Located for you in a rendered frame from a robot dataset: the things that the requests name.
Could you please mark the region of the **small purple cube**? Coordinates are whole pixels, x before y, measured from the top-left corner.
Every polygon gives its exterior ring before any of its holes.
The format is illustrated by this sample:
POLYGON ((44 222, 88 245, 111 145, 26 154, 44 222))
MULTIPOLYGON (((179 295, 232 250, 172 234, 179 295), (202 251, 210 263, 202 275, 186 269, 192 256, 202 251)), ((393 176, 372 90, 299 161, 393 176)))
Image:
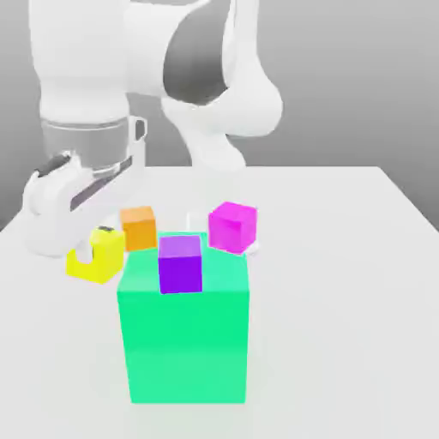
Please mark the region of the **small purple cube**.
POLYGON ((202 291, 201 238, 198 235, 160 237, 158 264, 162 294, 202 291))

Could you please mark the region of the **small yellow cube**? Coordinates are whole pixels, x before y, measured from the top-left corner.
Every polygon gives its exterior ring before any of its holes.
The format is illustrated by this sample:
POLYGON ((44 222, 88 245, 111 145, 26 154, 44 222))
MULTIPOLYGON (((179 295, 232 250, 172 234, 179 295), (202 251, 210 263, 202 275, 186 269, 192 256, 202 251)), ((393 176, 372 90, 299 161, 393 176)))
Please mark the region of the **small yellow cube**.
POLYGON ((125 236, 114 229, 114 232, 99 232, 97 228, 91 234, 93 245, 93 262, 81 264, 76 260, 75 250, 71 250, 66 258, 66 274, 70 277, 104 284, 115 276, 124 263, 125 236))

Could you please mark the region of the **large green box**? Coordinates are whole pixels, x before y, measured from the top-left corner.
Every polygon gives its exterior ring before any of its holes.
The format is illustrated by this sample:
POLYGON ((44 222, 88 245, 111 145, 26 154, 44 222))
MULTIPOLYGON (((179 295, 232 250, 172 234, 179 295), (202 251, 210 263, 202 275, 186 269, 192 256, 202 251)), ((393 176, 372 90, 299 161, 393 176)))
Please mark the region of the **large green box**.
POLYGON ((163 294, 159 252, 129 254, 117 286, 129 395, 135 404, 243 404, 250 284, 247 258, 201 240, 202 289, 163 294))

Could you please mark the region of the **small magenta cube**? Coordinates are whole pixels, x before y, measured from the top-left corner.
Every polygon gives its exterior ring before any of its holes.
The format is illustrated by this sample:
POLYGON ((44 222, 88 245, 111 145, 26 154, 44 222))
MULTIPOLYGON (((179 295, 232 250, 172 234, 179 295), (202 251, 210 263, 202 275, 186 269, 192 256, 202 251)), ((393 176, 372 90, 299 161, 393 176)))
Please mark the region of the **small magenta cube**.
POLYGON ((243 254, 255 241, 256 207, 225 201, 208 215, 208 244, 217 250, 243 254))

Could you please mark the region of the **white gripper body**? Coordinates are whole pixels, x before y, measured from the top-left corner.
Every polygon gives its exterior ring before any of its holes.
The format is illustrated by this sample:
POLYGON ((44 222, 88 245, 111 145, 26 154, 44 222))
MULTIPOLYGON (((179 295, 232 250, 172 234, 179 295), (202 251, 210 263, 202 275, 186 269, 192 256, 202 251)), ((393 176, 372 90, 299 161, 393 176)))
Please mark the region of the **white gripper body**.
POLYGON ((22 199, 27 247, 61 257, 116 213, 141 181, 143 154, 131 154, 108 171, 93 172, 75 154, 59 154, 28 180, 22 199))

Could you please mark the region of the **small orange cube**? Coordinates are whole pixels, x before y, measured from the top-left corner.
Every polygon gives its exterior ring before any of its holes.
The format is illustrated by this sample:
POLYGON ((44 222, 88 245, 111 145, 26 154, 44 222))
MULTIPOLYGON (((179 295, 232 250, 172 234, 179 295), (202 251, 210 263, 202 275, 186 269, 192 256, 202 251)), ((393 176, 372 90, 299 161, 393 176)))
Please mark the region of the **small orange cube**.
POLYGON ((119 216, 128 252, 157 247, 156 220, 151 207, 124 208, 120 210, 119 216))

